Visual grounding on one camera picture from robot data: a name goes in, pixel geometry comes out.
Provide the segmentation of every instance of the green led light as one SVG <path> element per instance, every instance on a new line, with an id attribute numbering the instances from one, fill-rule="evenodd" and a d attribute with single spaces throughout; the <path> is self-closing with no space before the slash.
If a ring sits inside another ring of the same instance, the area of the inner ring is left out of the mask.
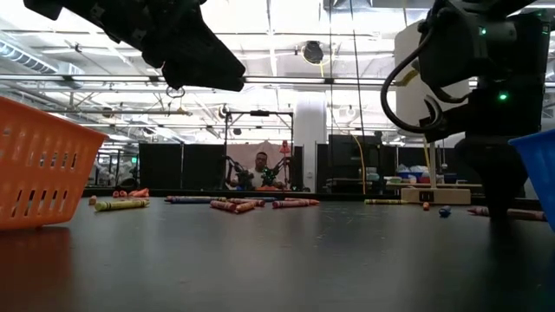
<path id="1" fill-rule="evenodd" d="M 506 100 L 509 99 L 509 94 L 500 93 L 498 98 L 499 98 L 500 101 L 506 101 Z"/>

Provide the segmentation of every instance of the black table surface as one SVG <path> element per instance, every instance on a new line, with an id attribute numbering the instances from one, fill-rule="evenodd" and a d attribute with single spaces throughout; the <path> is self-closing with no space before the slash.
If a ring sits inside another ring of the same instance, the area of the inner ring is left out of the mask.
<path id="1" fill-rule="evenodd" d="M 454 208 L 207 205 L 0 232 L 2 311 L 553 311 L 555 234 Z"/>

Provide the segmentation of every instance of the ceiling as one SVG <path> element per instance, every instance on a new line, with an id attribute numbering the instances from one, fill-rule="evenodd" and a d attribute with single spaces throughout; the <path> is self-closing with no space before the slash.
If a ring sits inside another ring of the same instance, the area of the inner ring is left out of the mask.
<path id="1" fill-rule="evenodd" d="M 353 3 L 352 15 L 350 1 Z M 432 2 L 336 0 L 331 14 L 322 0 L 208 0 L 201 9 L 206 24 L 245 65 L 247 76 L 356 78 L 358 75 L 363 79 L 383 79 L 393 69 L 395 34 L 407 24 L 422 19 Z M 146 65 L 139 51 L 125 43 L 112 42 L 102 29 L 67 10 L 57 21 L 51 21 L 27 10 L 21 0 L 0 0 L 0 3 L 4 8 L 0 11 L 0 41 L 11 41 L 45 62 L 73 64 L 85 75 L 160 74 L 159 70 Z M 555 1 L 539 1 L 535 5 L 555 8 Z M 298 53 L 307 41 L 322 44 L 324 66 L 309 64 Z M 37 72 L 0 57 L 1 74 L 36 75 Z M 121 128 L 115 129 L 117 133 L 133 139 L 150 140 L 152 136 L 139 127 L 125 127 L 140 120 L 153 127 L 157 124 L 179 125 L 168 126 L 163 131 L 162 137 L 168 140 L 219 143 L 224 137 L 221 129 L 224 119 L 219 115 L 224 105 L 237 111 L 289 112 L 294 110 L 299 92 L 314 88 L 325 92 L 332 104 L 330 108 L 334 110 L 335 120 L 328 114 L 329 127 L 350 129 L 360 125 L 359 96 L 352 87 L 338 86 L 331 92 L 330 86 L 258 83 L 247 84 L 240 93 L 186 88 L 182 99 L 172 99 L 167 96 L 163 82 L 146 85 L 141 82 L 96 81 L 72 89 L 52 82 L 26 81 L 12 82 L 0 88 L 0 92 L 11 93 L 12 97 L 40 108 L 48 108 L 44 104 L 50 108 L 62 108 L 63 104 L 74 110 L 113 107 L 156 113 L 117 114 L 110 118 L 99 114 L 65 114 L 66 118 L 82 124 L 100 123 L 98 128 L 103 131 L 114 131 L 106 125 L 121 124 Z M 38 94 L 30 96 L 26 89 Z M 380 108 L 378 88 L 364 88 L 360 98 L 365 127 L 394 130 Z M 46 103 L 49 100 L 55 105 Z M 395 106 L 394 94 L 391 95 L 391 104 Z M 180 107 L 192 115 L 178 114 L 176 110 Z M 235 121 L 234 126 L 243 131 L 241 135 L 230 133 L 231 143 L 289 139 L 291 121 L 287 119 L 245 115 Z"/>

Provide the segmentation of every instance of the man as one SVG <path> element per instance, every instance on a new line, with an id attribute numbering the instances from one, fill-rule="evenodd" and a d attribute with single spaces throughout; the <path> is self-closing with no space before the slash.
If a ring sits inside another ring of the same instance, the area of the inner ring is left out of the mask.
<path id="1" fill-rule="evenodd" d="M 264 152 L 259 152 L 257 153 L 257 158 L 254 160 L 254 168 L 249 169 L 249 173 L 252 173 L 252 179 L 251 179 L 251 183 L 252 183 L 252 187 L 262 187 L 262 184 L 264 183 L 264 179 L 263 179 L 263 175 L 264 175 L 264 169 L 266 168 L 266 165 L 268 164 L 268 154 L 264 153 Z M 238 186 L 238 180 L 237 177 L 233 178 L 232 182 L 230 183 L 230 186 L 235 187 Z M 284 184 L 276 181 L 274 179 L 272 185 L 268 185 L 268 186 L 275 186 L 277 188 L 284 188 Z"/>

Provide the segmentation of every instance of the wooden stand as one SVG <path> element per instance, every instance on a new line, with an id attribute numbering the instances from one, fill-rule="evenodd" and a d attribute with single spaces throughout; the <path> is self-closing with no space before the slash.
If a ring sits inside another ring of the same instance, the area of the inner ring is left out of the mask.
<path id="1" fill-rule="evenodd" d="M 430 185 L 428 188 L 403 188 L 401 189 L 401 200 L 410 204 L 428 202 L 437 205 L 470 205 L 470 190 L 464 189 L 439 189 L 437 188 L 435 175 L 435 143 L 430 145 Z"/>

